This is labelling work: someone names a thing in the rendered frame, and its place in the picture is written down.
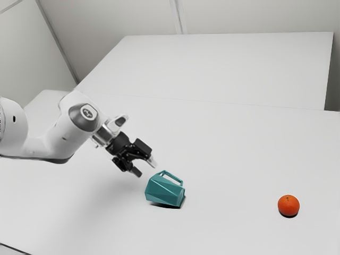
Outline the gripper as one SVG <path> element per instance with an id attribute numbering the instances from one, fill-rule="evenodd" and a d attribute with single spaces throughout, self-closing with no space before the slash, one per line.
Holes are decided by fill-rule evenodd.
<path id="1" fill-rule="evenodd" d="M 152 149 L 139 138 L 132 143 L 124 132 L 120 132 L 116 138 L 113 138 L 105 149 L 112 156 L 111 161 L 122 172 L 132 173 L 136 177 L 141 177 L 142 172 L 131 162 L 132 156 L 128 156 L 128 154 L 133 154 L 135 150 L 139 157 L 146 161 L 152 168 L 158 166 L 153 158 Z"/>

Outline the teal faceted mug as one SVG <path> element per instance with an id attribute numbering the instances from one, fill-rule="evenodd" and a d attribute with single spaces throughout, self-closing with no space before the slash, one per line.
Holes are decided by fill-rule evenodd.
<path id="1" fill-rule="evenodd" d="M 147 201 L 179 208 L 185 197 L 183 181 L 163 170 L 153 175 L 144 191 Z"/>

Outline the orange fruit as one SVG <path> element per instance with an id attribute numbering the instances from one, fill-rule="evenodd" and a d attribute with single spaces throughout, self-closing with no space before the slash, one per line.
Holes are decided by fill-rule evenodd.
<path id="1" fill-rule="evenodd" d="M 297 215 L 300 210 L 299 200 L 290 194 L 280 197 L 278 199 L 277 206 L 278 211 L 286 217 L 293 217 Z"/>

